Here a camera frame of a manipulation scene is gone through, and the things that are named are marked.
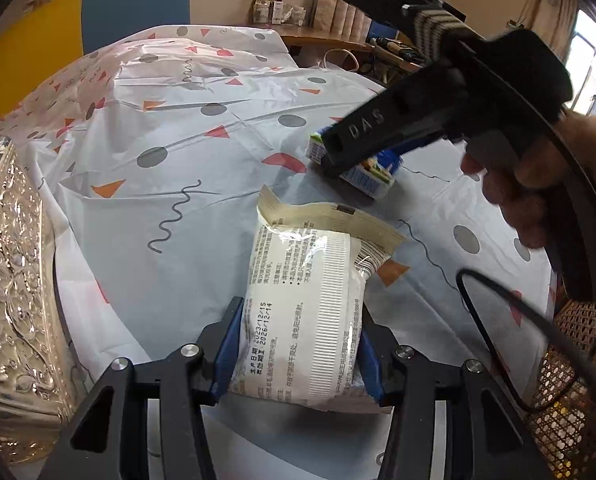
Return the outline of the person right hand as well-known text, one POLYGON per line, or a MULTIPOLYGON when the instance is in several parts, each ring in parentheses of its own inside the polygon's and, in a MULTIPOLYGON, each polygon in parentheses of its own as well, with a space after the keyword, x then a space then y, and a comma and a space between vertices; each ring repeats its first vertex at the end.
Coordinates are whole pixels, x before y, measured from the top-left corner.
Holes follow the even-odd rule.
MULTIPOLYGON (((568 110, 556 125, 556 131, 590 174, 596 188, 596 116, 568 110)), ((566 160, 541 136, 510 174, 487 170, 482 194, 490 204, 501 209, 505 222, 516 230, 523 245, 539 249, 548 242, 543 217, 551 210, 539 191, 560 183, 568 174, 566 160)))

